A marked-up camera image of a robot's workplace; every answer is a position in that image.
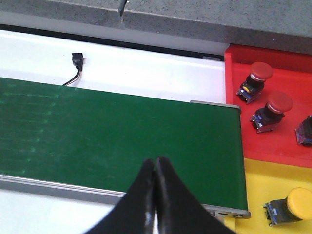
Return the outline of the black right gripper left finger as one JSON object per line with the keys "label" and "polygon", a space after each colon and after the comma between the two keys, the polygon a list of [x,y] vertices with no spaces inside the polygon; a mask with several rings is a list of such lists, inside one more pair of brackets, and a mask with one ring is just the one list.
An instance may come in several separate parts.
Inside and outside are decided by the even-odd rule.
{"label": "black right gripper left finger", "polygon": [[154,228],[154,163],[143,162],[124,197],[88,234],[152,234]]}

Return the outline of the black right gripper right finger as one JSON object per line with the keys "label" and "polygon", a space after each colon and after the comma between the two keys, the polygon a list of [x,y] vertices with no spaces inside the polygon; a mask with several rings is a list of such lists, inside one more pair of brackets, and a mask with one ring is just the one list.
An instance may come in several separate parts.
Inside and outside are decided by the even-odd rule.
{"label": "black right gripper right finger", "polygon": [[156,160],[156,208],[160,234],[233,234],[198,202],[166,157]]}

